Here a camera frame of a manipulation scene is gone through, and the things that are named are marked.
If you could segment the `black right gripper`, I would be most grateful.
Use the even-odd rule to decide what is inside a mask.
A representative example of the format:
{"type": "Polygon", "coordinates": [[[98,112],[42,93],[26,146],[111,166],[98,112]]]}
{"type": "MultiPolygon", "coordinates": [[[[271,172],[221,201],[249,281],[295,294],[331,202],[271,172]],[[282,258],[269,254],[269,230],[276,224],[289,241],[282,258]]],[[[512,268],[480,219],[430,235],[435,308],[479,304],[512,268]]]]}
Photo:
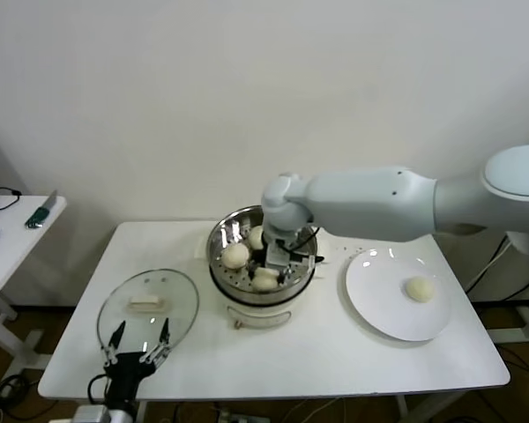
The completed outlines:
{"type": "Polygon", "coordinates": [[[251,260],[246,264],[249,277],[254,277],[259,267],[282,270],[278,283],[285,285],[293,274],[293,268],[308,262],[317,255],[317,229],[304,227],[287,238],[262,231],[251,241],[251,260]]]}

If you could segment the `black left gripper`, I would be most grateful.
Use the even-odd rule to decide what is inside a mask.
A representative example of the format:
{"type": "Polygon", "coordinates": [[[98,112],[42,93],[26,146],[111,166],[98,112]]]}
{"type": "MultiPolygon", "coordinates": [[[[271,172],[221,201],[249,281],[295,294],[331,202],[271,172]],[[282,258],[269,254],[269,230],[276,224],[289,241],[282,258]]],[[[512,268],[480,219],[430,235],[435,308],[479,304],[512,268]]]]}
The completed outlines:
{"type": "Polygon", "coordinates": [[[170,354],[169,319],[166,318],[160,331],[157,345],[145,352],[117,353],[126,322],[122,321],[112,332],[108,344],[101,349],[105,356],[105,373],[109,379],[105,396],[107,406],[128,406],[136,400],[139,384],[155,372],[170,354]]]}

